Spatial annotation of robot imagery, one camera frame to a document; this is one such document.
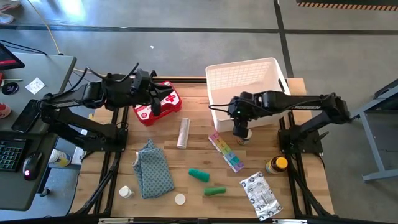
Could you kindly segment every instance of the red cross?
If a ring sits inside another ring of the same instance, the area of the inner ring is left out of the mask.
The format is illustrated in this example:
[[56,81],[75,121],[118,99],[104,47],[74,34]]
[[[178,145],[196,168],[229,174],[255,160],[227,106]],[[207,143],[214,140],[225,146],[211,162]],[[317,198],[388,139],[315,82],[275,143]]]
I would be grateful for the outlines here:
[[166,101],[174,102],[175,95],[169,95],[166,97]]

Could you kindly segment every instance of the red first aid kit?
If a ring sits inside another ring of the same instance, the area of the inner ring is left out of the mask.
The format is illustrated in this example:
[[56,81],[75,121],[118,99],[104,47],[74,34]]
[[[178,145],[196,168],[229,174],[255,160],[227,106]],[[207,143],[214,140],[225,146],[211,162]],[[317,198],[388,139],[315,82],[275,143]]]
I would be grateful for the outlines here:
[[163,118],[164,116],[168,115],[171,112],[177,112],[181,109],[182,107],[182,101],[178,93],[175,91],[175,88],[169,81],[164,81],[162,82],[163,85],[168,85],[173,88],[173,92],[164,98],[160,102],[160,110],[161,114],[159,116],[155,116],[149,106],[142,106],[142,105],[137,105],[134,108],[134,112],[137,115],[138,120],[144,124],[145,126],[151,126],[155,123],[160,118]]

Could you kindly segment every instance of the yellow cable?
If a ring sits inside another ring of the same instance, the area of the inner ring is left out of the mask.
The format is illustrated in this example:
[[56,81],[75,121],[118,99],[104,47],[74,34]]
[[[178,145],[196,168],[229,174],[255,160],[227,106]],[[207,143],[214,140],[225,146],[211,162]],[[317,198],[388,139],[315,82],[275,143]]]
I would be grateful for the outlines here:
[[37,15],[39,15],[40,19],[42,20],[42,22],[44,23],[44,25],[46,26],[47,30],[49,31],[52,40],[54,41],[55,47],[57,48],[58,54],[61,53],[60,49],[58,48],[57,42],[54,39],[54,36],[52,35],[52,32],[50,30],[50,28],[48,27],[47,23],[44,21],[44,18],[42,17],[42,15],[38,12],[38,10],[36,9],[36,7],[30,2],[30,0],[27,0],[29,2],[29,4],[33,7],[33,9],[36,11]]
[[[36,7],[31,3],[30,0],[27,0],[27,1],[28,1],[29,4],[33,7],[33,9],[36,11],[37,15],[39,15],[40,19],[42,20],[42,22],[44,23],[44,25],[46,26],[47,30],[48,30],[49,33],[50,33],[51,39],[52,39],[52,41],[54,42],[55,48],[57,48],[58,54],[61,54],[61,51],[60,51],[60,49],[58,48],[57,41],[55,41],[55,38],[54,38],[54,36],[52,35],[52,32],[51,32],[49,26],[47,25],[47,23],[45,22],[43,16],[39,13],[39,11],[38,11],[38,10],[36,9]],[[83,70],[80,70],[80,69],[77,69],[77,68],[74,68],[73,70],[74,70],[74,71],[78,71],[78,72],[84,72]]]

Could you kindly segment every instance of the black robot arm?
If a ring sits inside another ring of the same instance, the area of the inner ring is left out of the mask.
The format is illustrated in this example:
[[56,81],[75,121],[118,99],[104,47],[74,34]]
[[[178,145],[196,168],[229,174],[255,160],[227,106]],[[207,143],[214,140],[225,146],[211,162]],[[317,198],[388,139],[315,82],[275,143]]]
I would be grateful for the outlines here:
[[[123,142],[127,138],[125,129],[115,124],[97,123],[72,113],[69,108],[105,106],[113,111],[125,106],[151,105],[153,114],[160,115],[160,102],[173,89],[171,86],[154,83],[152,77],[156,76],[155,71],[149,74],[138,69],[135,72],[137,66],[138,63],[128,75],[108,73],[105,77],[86,68],[78,83],[70,90],[54,95],[48,93],[37,103],[41,120],[50,125],[50,132],[86,151],[122,151]],[[100,77],[101,81],[82,85],[75,90],[88,70]],[[84,136],[70,126],[86,129],[89,134]]]
[[260,93],[242,92],[234,96],[228,105],[228,114],[234,121],[233,134],[246,138],[248,122],[286,110],[319,110],[318,116],[300,126],[292,126],[292,141],[327,124],[343,124],[349,121],[346,102],[334,93],[319,96],[289,96],[279,91]]

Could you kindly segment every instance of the keyboard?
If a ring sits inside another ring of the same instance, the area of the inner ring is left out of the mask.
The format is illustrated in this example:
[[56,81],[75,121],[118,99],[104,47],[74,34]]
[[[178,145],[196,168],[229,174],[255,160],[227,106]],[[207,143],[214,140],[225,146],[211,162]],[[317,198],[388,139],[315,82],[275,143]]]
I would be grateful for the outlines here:
[[26,139],[0,139],[0,171],[18,171],[24,160],[26,141]]

